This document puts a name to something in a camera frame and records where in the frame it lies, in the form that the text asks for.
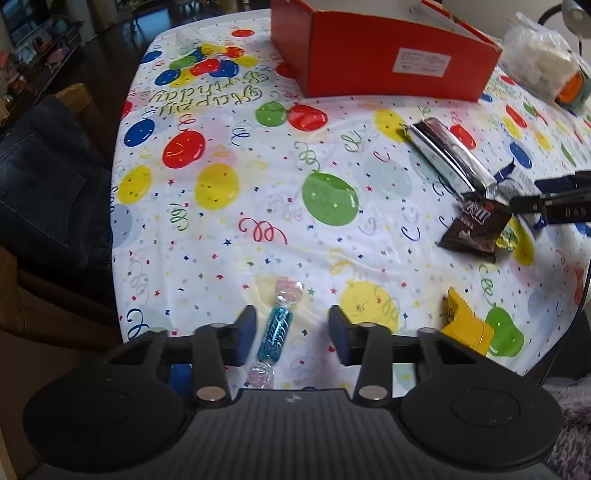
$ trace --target white label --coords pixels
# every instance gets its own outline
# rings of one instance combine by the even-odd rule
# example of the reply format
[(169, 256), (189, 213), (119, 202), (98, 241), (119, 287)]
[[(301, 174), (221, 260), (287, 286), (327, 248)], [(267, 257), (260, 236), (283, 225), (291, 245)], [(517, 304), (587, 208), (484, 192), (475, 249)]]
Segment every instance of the white label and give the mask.
[(431, 51), (401, 48), (398, 50), (392, 71), (428, 77), (443, 77), (451, 59), (449, 55), (441, 55)]

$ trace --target cardboard box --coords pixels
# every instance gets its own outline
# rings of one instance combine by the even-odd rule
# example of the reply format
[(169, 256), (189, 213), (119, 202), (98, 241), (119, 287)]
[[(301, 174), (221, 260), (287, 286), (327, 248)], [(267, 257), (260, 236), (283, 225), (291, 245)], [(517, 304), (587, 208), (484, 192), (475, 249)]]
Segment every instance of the cardboard box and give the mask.
[(478, 100), (501, 47), (439, 4), (396, 4), (271, 0), (271, 39), (308, 97)]

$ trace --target birthday tablecloth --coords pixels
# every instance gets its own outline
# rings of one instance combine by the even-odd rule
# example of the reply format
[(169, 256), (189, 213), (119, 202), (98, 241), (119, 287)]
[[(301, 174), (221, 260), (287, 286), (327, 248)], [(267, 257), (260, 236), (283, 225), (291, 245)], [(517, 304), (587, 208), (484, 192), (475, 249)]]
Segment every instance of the birthday tablecloth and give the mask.
[[(359, 59), (334, 72), (335, 82)], [(371, 68), (367, 67), (371, 82)], [(270, 39), (269, 11), (159, 35), (125, 103), (113, 164), (113, 276), (121, 332), (191, 335), (258, 309), (250, 363), (278, 277), (305, 284), (276, 388), (345, 387), (327, 331), (351, 321), (412, 335), (441, 328), (454, 287), (495, 328), (488, 356), (525, 374), (568, 328), (591, 253), (587, 225), (534, 235), (513, 219), (495, 264), (436, 246), (459, 203), (400, 124), (436, 117), (495, 173), (531, 180), (589, 168), (591, 117), (530, 96), (500, 70), (478, 103), (416, 97), (307, 99)], [(394, 365), (394, 394), (414, 385)]]

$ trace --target dark jacket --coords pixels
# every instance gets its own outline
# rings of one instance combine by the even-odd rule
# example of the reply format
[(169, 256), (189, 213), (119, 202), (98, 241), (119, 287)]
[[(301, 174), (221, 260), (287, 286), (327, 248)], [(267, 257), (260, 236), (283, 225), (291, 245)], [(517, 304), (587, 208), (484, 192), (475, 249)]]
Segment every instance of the dark jacket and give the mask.
[(83, 289), (108, 280), (112, 296), (110, 178), (69, 110), (46, 97), (0, 142), (0, 244)]

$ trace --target silver candy wrapper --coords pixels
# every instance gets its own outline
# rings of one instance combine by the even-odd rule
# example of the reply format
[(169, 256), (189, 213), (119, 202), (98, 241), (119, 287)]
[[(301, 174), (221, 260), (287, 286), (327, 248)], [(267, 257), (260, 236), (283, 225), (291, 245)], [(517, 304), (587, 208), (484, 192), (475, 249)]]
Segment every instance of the silver candy wrapper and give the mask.
[(436, 118), (404, 127), (407, 137), (459, 195), (494, 200), (498, 184), (472, 153)]

